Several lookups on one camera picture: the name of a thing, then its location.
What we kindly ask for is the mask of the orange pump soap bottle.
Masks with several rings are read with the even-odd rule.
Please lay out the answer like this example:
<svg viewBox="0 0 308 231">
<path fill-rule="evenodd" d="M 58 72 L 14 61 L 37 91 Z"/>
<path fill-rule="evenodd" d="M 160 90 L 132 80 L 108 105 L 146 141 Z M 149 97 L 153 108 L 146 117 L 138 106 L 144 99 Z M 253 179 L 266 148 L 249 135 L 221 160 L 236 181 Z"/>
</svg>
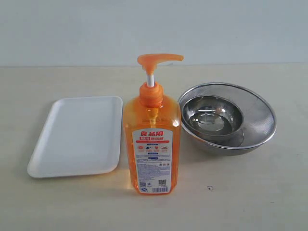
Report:
<svg viewBox="0 0 308 231">
<path fill-rule="evenodd" d="M 166 96 L 154 79 L 157 65 L 182 61 L 179 54 L 143 54 L 137 62 L 147 80 L 140 86 L 138 97 L 123 110 L 130 180 L 135 190 L 144 195 L 169 194 L 177 185 L 181 111 L 179 103 Z"/>
</svg>

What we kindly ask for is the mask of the white rectangular foam tray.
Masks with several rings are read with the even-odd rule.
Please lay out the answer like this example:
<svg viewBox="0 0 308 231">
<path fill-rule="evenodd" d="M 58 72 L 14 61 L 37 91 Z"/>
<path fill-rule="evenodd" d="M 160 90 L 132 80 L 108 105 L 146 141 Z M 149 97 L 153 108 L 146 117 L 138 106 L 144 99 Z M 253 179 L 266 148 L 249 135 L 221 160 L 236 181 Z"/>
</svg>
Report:
<svg viewBox="0 0 308 231">
<path fill-rule="evenodd" d="M 53 103 L 27 166 L 33 178 L 105 174 L 120 157 L 123 101 L 118 96 Z"/>
</svg>

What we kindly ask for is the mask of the steel mesh colander bowl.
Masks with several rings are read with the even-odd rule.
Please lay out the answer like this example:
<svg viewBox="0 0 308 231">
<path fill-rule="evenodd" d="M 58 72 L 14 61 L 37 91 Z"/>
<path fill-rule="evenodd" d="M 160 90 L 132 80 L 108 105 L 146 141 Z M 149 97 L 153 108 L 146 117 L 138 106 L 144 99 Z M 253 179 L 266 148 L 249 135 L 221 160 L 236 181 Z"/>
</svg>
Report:
<svg viewBox="0 0 308 231">
<path fill-rule="evenodd" d="M 214 155 L 241 155 L 269 141 L 275 134 L 277 119 L 270 104 L 257 93 L 234 84 L 203 83 L 186 90 L 178 99 L 180 110 L 185 102 L 196 96 L 214 95 L 236 104 L 244 115 L 238 135 L 228 141 L 207 141 L 193 134 L 182 121 L 183 130 L 203 151 Z"/>
</svg>

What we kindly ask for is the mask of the small stainless steel bowl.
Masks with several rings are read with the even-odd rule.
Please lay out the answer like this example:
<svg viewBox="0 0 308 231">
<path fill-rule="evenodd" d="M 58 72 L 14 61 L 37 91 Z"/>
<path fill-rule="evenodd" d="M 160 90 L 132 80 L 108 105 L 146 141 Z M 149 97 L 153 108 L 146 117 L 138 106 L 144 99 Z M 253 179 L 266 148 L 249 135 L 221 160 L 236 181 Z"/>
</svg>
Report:
<svg viewBox="0 0 308 231">
<path fill-rule="evenodd" d="M 182 121 L 207 141 L 228 141 L 239 134 L 244 115 L 233 102 L 214 95 L 196 96 L 184 103 Z"/>
</svg>

